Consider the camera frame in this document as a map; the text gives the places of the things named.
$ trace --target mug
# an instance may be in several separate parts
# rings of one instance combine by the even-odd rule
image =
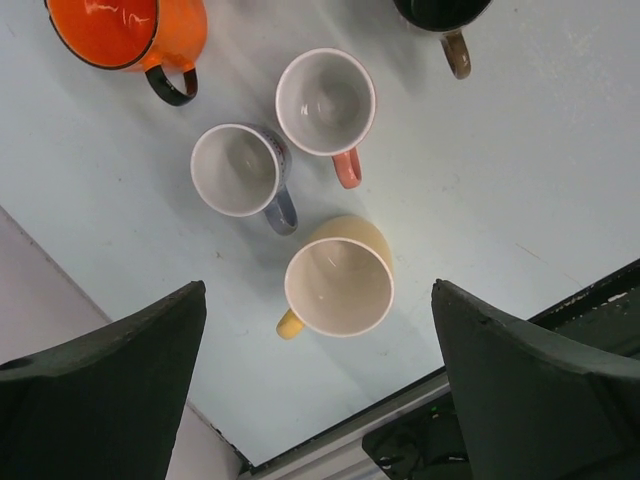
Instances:
[[[333,337],[368,332],[382,322],[393,303],[389,245],[363,218],[329,220],[289,263],[284,291],[290,310],[276,330],[285,340],[305,325]]]
[[[191,154],[193,184],[211,208],[231,217],[264,212],[279,235],[298,227],[285,185],[290,171],[286,144],[255,125],[218,125],[200,137]]]
[[[202,0],[45,0],[53,28],[78,58],[105,70],[143,70],[170,105],[198,92],[195,61],[207,39]],[[165,74],[181,72],[186,93]]]
[[[289,139],[301,150],[333,158],[344,188],[362,181],[357,145],[376,112],[371,77],[348,53],[318,48],[285,69],[276,89],[276,114]]]
[[[393,0],[400,14],[418,28],[440,33],[453,75],[462,80],[471,73],[469,50],[462,27],[486,10],[492,0]]]

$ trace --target white mug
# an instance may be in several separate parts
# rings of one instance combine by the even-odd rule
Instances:
[[[371,77],[354,57],[335,48],[303,53],[285,69],[276,90],[282,130],[301,150],[333,158],[344,188],[362,181],[356,147],[376,112]]]
[[[291,154],[273,131],[229,123],[205,132],[191,154],[191,178],[202,199],[232,217],[264,212],[280,235],[298,226],[286,187]]]

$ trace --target white table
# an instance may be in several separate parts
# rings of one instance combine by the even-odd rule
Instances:
[[[254,464],[442,365],[436,277],[527,317],[638,256],[637,1],[496,1],[465,30],[464,81],[391,0],[207,7],[200,93],[176,109],[143,75],[74,58],[42,0],[1,3],[0,205],[114,319],[206,282],[191,399]],[[362,186],[343,190],[330,160],[294,151],[293,237],[208,209],[189,176],[198,136],[275,127],[280,73],[317,46],[351,52],[376,83]],[[284,342],[287,262],[343,213],[388,236],[395,307],[359,338]]]

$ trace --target black mug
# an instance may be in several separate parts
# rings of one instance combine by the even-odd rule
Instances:
[[[429,32],[440,33],[451,71],[458,79],[471,73],[469,50],[462,27],[486,10],[492,0],[393,0],[409,23]]]

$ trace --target mug with blue handle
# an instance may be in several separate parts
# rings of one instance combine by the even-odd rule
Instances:
[[[218,125],[191,154],[193,184],[211,208],[232,217],[264,212],[279,235],[298,227],[286,187],[290,171],[291,153],[282,138],[256,125]]]

